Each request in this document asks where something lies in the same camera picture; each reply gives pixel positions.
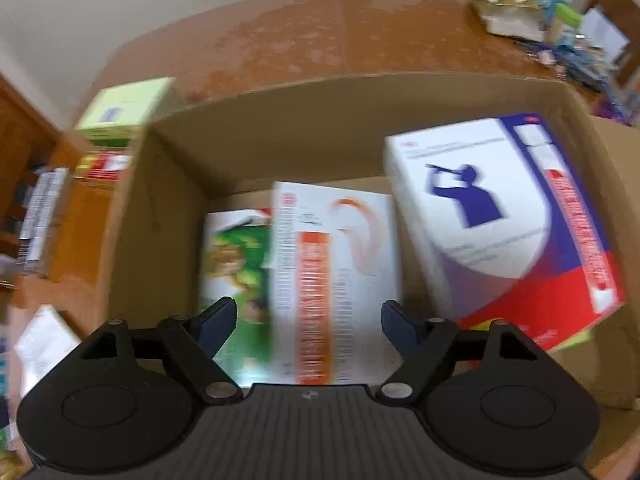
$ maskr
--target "cardboard box flap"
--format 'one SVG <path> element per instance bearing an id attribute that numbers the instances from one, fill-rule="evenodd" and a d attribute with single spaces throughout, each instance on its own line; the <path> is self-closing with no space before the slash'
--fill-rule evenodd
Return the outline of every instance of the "cardboard box flap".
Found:
<path id="1" fill-rule="evenodd" d="M 268 181 L 382 174 L 385 136 L 463 120 L 545 111 L 562 84 L 509 76 L 395 73 L 248 92 L 155 123 L 194 174 L 232 192 Z"/>
<path id="2" fill-rule="evenodd" d="M 589 342 L 554 357 L 600 404 L 631 408 L 640 388 L 640 165 L 634 156 L 640 137 L 635 128 L 588 116 L 583 99 L 569 87 L 567 93 L 566 110 L 576 113 L 564 112 L 564 120 L 580 134 L 565 146 L 606 228 L 626 303 L 595 327 Z"/>

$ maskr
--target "white box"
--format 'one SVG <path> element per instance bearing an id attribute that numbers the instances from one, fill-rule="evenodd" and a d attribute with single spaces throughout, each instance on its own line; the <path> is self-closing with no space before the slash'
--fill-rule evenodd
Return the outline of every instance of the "white box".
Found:
<path id="1" fill-rule="evenodd" d="M 438 313 L 551 349 L 622 304 L 604 231 L 537 114 L 387 137 L 385 169 Z"/>
<path id="2" fill-rule="evenodd" d="M 279 182 L 273 214 L 279 380 L 380 384 L 400 364 L 380 323 L 401 299 L 391 197 Z"/>

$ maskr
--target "brown table top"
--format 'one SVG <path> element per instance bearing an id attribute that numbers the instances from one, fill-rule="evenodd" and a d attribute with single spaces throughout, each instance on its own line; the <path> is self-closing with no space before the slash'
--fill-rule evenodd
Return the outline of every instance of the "brown table top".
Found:
<path id="1" fill-rule="evenodd" d="M 174 76 L 179 91 L 211 100 L 297 80 L 418 70 L 553 76 L 511 40 L 486 34 L 465 0 L 247 0 L 124 44 L 85 104 L 101 88 L 155 76 Z M 63 140 L 50 163 L 74 167 L 83 149 Z M 97 275 L 111 196 L 73 184 L 50 278 L 18 279 L 10 348 L 43 303 L 61 310 L 81 336 L 104 322 Z M 9 366 L 15 416 L 21 369 L 13 353 Z"/>

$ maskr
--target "wooden chair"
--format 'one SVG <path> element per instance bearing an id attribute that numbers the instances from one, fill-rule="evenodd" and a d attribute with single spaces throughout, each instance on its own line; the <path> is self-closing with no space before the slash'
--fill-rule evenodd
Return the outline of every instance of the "wooden chair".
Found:
<path id="1" fill-rule="evenodd" d="M 616 75 L 616 81 L 624 86 L 640 67 L 640 6 L 633 0 L 587 0 L 583 12 L 596 6 L 629 40 L 618 59 L 620 71 Z"/>
<path id="2" fill-rule="evenodd" d="M 15 201 L 20 183 L 34 186 L 30 166 L 46 162 L 59 136 L 0 75 L 0 253 L 15 258 L 18 237 L 5 231 L 6 219 L 22 221 L 25 208 Z"/>

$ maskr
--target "clutter on table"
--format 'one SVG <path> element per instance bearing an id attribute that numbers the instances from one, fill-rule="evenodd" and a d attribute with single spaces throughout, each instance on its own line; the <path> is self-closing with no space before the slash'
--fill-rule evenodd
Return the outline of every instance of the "clutter on table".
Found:
<path id="1" fill-rule="evenodd" d="M 48 275 L 69 182 L 67 168 L 56 168 L 39 176 L 20 231 L 17 259 L 20 270 Z"/>
<path id="2" fill-rule="evenodd" d="M 569 79 L 602 94 L 593 113 L 622 124 L 633 124 L 623 102 L 630 97 L 618 89 L 616 59 L 628 39 L 600 11 L 584 16 L 571 0 L 470 0 L 489 34 L 516 38 L 529 57 Z"/>
<path id="3" fill-rule="evenodd" d="M 640 119 L 640 80 L 636 81 L 633 90 L 629 92 L 625 108 L 628 110 L 631 124 L 637 124 L 638 119 Z"/>
<path id="4" fill-rule="evenodd" d="M 542 41 L 543 12 L 536 0 L 470 0 L 489 34 Z"/>

